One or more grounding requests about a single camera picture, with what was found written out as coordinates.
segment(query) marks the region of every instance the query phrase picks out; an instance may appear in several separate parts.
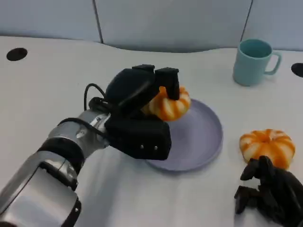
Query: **white table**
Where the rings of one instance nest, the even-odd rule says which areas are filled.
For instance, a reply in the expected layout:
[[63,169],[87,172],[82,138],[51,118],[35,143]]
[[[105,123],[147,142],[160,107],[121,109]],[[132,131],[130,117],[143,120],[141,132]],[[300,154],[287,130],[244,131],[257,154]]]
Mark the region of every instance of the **white table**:
[[[6,53],[16,47],[26,48],[27,57],[8,61]],[[256,211],[235,218],[233,196],[245,167],[238,140],[251,130],[288,133],[297,146],[290,170],[303,182],[303,78],[290,70],[303,52],[281,53],[273,80],[241,87],[232,80],[236,49],[136,52],[84,41],[0,37],[0,189],[60,120],[82,112],[88,83],[105,89],[124,68],[169,66],[180,69],[180,83],[192,98],[218,114],[224,130],[221,154],[200,171],[165,174],[113,148],[94,153],[80,173],[83,211],[77,226],[270,226]]]

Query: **black cable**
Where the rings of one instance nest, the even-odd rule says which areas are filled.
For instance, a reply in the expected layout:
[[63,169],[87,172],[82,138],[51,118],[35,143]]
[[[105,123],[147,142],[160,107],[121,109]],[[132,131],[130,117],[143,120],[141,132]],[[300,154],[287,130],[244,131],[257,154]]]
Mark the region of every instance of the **black cable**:
[[95,87],[104,97],[103,101],[106,99],[106,94],[105,92],[97,85],[97,84],[88,84],[84,90],[84,110],[87,110],[87,93],[89,91],[90,87]]

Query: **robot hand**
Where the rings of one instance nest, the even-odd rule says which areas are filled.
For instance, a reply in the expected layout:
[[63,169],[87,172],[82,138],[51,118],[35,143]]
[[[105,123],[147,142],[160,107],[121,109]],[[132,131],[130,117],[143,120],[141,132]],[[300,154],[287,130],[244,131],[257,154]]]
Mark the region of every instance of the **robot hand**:
[[284,227],[303,226],[303,185],[292,173],[274,167],[268,157],[261,156],[249,161],[241,180],[253,177],[260,179],[258,190],[239,186],[234,196],[236,214],[248,206]]
[[[75,192],[85,160],[96,150],[112,146],[138,159],[167,159],[171,147],[169,126],[141,108],[165,86],[171,99],[179,99],[178,69],[154,72],[153,65],[124,69],[104,92],[89,84],[84,112],[64,119],[36,153],[31,155],[0,193],[0,226],[72,227],[81,212]],[[103,98],[89,102],[95,87]]]

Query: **striped pumpkin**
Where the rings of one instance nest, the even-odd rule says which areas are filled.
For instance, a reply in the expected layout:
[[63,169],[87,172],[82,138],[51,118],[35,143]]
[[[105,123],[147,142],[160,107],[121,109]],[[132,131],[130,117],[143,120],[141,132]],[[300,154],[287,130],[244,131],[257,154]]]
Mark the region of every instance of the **striped pumpkin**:
[[270,158],[274,166],[282,169],[289,167],[295,152],[290,137],[273,129],[244,134],[240,138],[240,149],[246,162],[264,155]]
[[187,112],[190,97],[185,87],[180,87],[179,100],[169,99],[165,87],[160,87],[159,90],[155,98],[143,108],[145,114],[154,114],[163,121],[174,121]]

